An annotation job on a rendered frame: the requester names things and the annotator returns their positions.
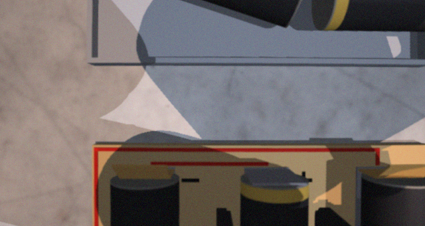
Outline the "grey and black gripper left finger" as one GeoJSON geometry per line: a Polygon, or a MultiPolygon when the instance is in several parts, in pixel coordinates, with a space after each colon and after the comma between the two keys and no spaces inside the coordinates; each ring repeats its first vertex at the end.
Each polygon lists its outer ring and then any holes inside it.
{"type": "Polygon", "coordinates": [[[216,226],[233,226],[231,212],[226,208],[216,209],[216,226]]]}

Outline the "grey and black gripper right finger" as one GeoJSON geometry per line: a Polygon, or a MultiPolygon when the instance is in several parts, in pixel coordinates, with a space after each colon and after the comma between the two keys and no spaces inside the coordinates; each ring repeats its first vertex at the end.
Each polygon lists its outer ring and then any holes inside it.
{"type": "Polygon", "coordinates": [[[315,226],[351,226],[330,207],[320,207],[315,211],[315,226]]]}

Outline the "grey square tray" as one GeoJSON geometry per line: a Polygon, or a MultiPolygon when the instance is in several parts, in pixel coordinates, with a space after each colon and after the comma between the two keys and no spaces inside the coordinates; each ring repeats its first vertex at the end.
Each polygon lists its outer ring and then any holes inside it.
{"type": "Polygon", "coordinates": [[[87,0],[86,63],[425,66],[425,32],[319,31],[311,3],[283,28],[203,0],[87,0]]]}

